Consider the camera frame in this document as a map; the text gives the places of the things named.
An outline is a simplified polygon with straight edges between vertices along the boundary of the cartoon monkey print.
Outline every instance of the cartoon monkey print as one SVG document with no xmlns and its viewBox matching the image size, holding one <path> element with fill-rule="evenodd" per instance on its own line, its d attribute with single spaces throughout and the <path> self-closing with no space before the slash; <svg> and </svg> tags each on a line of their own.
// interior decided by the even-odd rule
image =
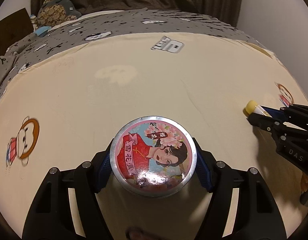
<svg viewBox="0 0 308 240">
<path fill-rule="evenodd" d="M 29 155 L 35 148 L 39 134 L 39 124 L 35 118 L 27 116 L 16 137 L 12 137 L 7 145 L 6 167 L 11 166 L 17 157 L 22 165 L 29 162 Z"/>
<path fill-rule="evenodd" d="M 282 84 L 278 84 L 275 82 L 275 85 L 279 89 L 279 100 L 284 104 L 284 106 L 289 107 L 290 104 L 294 103 L 293 96 L 291 93 L 287 90 L 286 87 L 284 87 Z"/>
</svg>

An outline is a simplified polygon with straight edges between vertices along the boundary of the yellow cap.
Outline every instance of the yellow cap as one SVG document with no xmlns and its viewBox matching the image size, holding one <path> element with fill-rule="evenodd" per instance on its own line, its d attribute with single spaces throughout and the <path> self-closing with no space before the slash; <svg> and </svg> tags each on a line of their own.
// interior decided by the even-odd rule
<svg viewBox="0 0 308 240">
<path fill-rule="evenodd" d="M 254 100 L 251 100 L 247 103 L 245 110 L 248 114 L 251 114 L 252 112 L 254 112 L 257 106 L 258 106 L 258 103 L 256 103 Z"/>
</svg>

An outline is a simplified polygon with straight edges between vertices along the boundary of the screw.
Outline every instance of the screw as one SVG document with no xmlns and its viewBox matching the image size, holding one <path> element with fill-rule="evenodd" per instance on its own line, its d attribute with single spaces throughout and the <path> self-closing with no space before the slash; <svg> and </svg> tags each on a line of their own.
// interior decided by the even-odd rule
<svg viewBox="0 0 308 240">
<path fill-rule="evenodd" d="M 53 167 L 50 169 L 51 174 L 55 174 L 57 172 L 57 168 Z"/>
<path fill-rule="evenodd" d="M 91 166 L 90 162 L 83 162 L 82 167 L 83 168 L 89 168 Z"/>
<path fill-rule="evenodd" d="M 258 173 L 258 170 L 256 168 L 250 168 L 249 171 L 252 173 L 252 174 L 257 174 Z"/>
<path fill-rule="evenodd" d="M 224 162 L 217 162 L 216 165 L 217 165 L 217 167 L 219 167 L 219 168 L 225 167 L 225 163 L 224 163 Z"/>
</svg>

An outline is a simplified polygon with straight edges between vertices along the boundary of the plush toy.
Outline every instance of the plush toy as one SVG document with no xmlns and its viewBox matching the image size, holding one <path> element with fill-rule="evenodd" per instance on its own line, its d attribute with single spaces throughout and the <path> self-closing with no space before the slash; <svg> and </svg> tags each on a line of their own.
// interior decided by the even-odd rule
<svg viewBox="0 0 308 240">
<path fill-rule="evenodd" d="M 81 16 L 82 14 L 75 9 L 70 0 L 45 0 L 38 12 L 38 27 L 54 27 Z"/>
</svg>

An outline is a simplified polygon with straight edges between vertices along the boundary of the blue gripper pad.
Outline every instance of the blue gripper pad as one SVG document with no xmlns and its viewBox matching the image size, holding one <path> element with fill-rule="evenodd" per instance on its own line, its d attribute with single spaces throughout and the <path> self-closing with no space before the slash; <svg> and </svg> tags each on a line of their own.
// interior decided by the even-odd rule
<svg viewBox="0 0 308 240">
<path fill-rule="evenodd" d="M 288 118 L 284 115 L 283 111 L 262 106 L 273 118 L 281 120 L 281 122 L 288 122 Z"/>
<path fill-rule="evenodd" d="M 106 187 L 106 184 L 110 178 L 112 167 L 110 163 L 110 151 L 104 157 L 102 164 L 95 171 L 95 184 L 94 187 L 97 192 L 100 192 L 102 188 Z"/>
<path fill-rule="evenodd" d="M 204 187 L 207 191 L 211 191 L 213 189 L 211 182 L 211 172 L 199 151 L 197 151 L 197 163 L 195 171 L 201 186 Z"/>
</svg>

